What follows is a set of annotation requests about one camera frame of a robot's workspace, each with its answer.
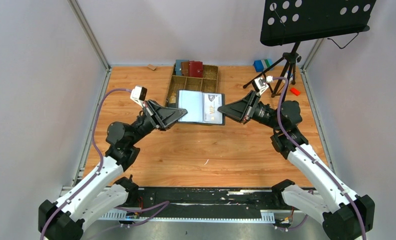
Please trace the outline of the black card holder with sleeves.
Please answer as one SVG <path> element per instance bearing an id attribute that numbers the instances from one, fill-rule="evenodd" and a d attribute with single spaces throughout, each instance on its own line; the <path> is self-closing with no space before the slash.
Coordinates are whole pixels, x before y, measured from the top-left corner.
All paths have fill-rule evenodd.
<path id="1" fill-rule="evenodd" d="M 179 109 L 186 109 L 187 114 L 180 118 L 178 122 L 185 124 L 200 124 L 200 125 L 225 125 L 225 115 L 223 114 L 223 124 L 210 124 L 203 121 L 204 115 L 204 100 L 203 94 L 205 92 L 193 90 L 179 90 L 177 92 L 177 104 Z M 222 94 L 223 105 L 225 104 L 225 94 Z"/>

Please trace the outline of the silver VIP credit card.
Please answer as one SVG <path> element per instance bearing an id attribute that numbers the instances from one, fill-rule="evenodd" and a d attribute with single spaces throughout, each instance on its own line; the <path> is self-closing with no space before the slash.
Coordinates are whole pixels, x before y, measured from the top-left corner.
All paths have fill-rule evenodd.
<path id="1" fill-rule="evenodd" d="M 203 121 L 208 124 L 221 125 L 223 124 L 223 114 L 218 111 L 218 108 L 223 105 L 222 94 L 204 93 L 204 115 Z"/>

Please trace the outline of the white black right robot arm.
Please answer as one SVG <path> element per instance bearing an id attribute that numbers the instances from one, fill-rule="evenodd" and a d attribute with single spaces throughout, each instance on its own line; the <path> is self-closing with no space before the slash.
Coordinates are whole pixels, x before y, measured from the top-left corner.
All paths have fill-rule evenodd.
<path id="1" fill-rule="evenodd" d="M 312 195 L 286 179 L 272 187 L 282 203 L 319 222 L 331 240 L 366 239 L 366 233 L 373 228 L 374 201 L 347 186 L 317 155 L 298 129 L 302 117 L 297 101 L 280 99 L 277 109 L 273 109 L 252 90 L 243 99 L 218 110 L 238 123 L 254 120 L 272 128 L 274 149 L 296 166 L 318 192 Z"/>

